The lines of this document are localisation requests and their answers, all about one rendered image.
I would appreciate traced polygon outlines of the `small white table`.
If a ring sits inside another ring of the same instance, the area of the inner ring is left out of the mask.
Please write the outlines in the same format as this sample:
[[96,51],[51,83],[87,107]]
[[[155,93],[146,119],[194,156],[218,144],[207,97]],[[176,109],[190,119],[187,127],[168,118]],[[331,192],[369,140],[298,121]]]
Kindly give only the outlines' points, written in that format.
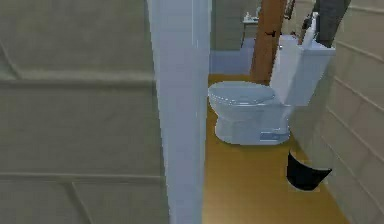
[[241,39],[241,45],[240,47],[243,47],[245,36],[246,36],[246,29],[248,26],[257,26],[259,23],[258,17],[249,17],[249,18],[243,18],[242,24],[243,24],[243,31],[242,31],[242,39]]

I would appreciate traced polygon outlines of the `white toilet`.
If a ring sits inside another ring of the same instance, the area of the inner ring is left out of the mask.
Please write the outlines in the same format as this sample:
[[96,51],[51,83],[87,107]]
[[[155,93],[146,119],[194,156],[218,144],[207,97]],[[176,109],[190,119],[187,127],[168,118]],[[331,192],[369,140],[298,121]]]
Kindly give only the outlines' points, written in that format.
[[215,135],[235,145],[278,145],[290,138],[292,113],[309,105],[336,49],[282,35],[268,85],[221,81],[208,88]]

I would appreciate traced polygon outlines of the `white spray bottle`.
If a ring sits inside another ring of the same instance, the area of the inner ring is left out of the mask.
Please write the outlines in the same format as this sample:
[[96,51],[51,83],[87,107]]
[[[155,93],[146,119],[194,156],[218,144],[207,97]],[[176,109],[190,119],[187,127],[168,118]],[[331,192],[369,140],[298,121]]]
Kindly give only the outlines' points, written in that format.
[[308,49],[311,46],[311,43],[313,41],[313,38],[316,34],[316,23],[317,23],[317,17],[319,13],[313,12],[311,16],[311,24],[308,26],[305,36],[303,38],[302,47],[304,49]]

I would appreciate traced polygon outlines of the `black bin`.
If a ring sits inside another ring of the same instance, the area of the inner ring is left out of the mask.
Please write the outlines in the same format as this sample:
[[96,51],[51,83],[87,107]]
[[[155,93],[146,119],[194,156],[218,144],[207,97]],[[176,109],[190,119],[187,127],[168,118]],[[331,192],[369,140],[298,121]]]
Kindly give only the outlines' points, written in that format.
[[332,172],[331,168],[314,169],[297,160],[291,152],[287,156],[286,179],[295,188],[313,191]]

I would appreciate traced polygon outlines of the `brown wooden door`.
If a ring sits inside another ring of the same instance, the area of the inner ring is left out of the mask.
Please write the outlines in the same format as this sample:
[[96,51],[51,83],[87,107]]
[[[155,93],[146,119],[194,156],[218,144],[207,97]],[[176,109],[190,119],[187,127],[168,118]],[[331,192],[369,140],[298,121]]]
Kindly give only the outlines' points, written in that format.
[[[270,82],[286,3],[287,0],[262,0],[250,70],[251,80],[257,84]],[[273,30],[275,37],[265,34]]]

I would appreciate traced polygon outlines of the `dark grey hanging towel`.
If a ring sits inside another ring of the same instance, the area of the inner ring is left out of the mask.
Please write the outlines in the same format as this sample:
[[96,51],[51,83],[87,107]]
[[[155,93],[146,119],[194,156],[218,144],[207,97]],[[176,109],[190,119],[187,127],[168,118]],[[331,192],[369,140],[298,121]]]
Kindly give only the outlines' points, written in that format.
[[338,27],[351,0],[316,0],[313,12],[318,12],[316,41],[327,48],[332,46]]

